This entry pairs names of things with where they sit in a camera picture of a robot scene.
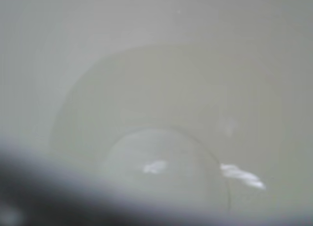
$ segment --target blurry foreground edge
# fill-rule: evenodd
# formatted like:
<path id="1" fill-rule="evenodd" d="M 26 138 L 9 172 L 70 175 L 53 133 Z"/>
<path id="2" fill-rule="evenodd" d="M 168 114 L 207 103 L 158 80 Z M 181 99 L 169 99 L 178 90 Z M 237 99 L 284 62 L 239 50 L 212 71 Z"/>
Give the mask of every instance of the blurry foreground edge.
<path id="1" fill-rule="evenodd" d="M 304 217 L 227 218 L 173 209 L 113 194 L 110 188 L 30 149 L 0 144 L 0 226 L 269 226 L 313 225 Z"/>

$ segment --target white ceramic surface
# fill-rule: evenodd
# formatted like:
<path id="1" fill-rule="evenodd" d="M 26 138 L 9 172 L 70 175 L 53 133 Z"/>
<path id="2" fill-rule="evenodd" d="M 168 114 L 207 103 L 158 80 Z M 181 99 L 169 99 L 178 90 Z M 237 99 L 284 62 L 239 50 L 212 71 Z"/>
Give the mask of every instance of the white ceramic surface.
<path id="1" fill-rule="evenodd" d="M 260 197 L 232 178 L 243 193 L 234 194 L 237 210 L 313 208 L 312 7 L 312 0 L 0 0 L 0 132 L 46 152 L 69 90 L 106 55 L 151 44 L 219 46 L 281 83 L 288 137 Z M 224 164 L 237 176 L 255 173 Z"/>

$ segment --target white surface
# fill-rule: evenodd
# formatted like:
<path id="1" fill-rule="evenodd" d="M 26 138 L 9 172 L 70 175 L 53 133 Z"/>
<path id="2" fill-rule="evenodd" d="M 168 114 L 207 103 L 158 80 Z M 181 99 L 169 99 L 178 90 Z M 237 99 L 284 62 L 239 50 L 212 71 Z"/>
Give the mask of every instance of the white surface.
<path id="1" fill-rule="evenodd" d="M 284 199 L 280 208 L 312 206 L 311 2 L 0 0 L 0 131 L 44 151 L 66 94 L 108 53 L 153 43 L 218 45 L 282 82 L 285 136 L 294 144 L 277 154 L 271 174 L 279 184 L 270 198 Z"/>

